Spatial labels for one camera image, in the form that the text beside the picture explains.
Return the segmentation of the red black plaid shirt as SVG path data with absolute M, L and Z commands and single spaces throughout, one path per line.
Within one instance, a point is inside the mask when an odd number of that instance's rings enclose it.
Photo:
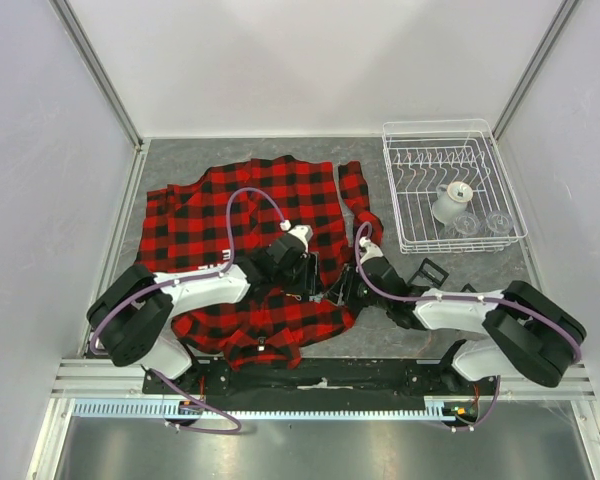
M 180 273 L 224 262 L 229 248 L 245 256 L 272 243 L 279 223 L 313 230 L 324 286 L 332 286 L 353 256 L 342 210 L 354 224 L 383 225 L 372 212 L 361 165 L 333 166 L 287 155 L 211 167 L 193 184 L 168 185 L 147 195 L 136 261 L 151 272 Z M 303 347 L 333 338 L 355 324 L 351 310 L 327 301 L 299 301 L 271 291 L 261 302 L 193 310 L 172 322 L 176 336 L 206 354 L 221 354 L 232 369 L 247 364 L 294 368 Z

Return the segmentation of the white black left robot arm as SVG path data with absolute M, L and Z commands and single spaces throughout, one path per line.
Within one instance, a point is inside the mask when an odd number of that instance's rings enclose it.
M 297 225 L 269 246 L 239 257 L 218 270 L 152 273 L 128 268 L 88 309 L 92 340 L 118 367 L 139 365 L 164 376 L 178 393 L 199 382 L 192 355 L 171 330 L 171 320 L 189 311 L 262 301 L 272 290 L 290 287 L 309 260 L 308 225 Z

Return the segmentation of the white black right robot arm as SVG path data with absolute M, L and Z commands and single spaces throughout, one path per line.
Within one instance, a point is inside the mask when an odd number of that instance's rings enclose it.
M 475 334 L 446 353 L 438 381 L 447 392 L 463 392 L 487 377 L 518 373 L 540 386 L 555 388 L 581 358 L 585 327 L 524 281 L 490 292 L 445 292 L 448 274 L 427 284 L 404 280 L 381 249 L 365 243 L 325 293 L 334 305 L 354 313 L 383 310 L 404 329 L 453 329 Z

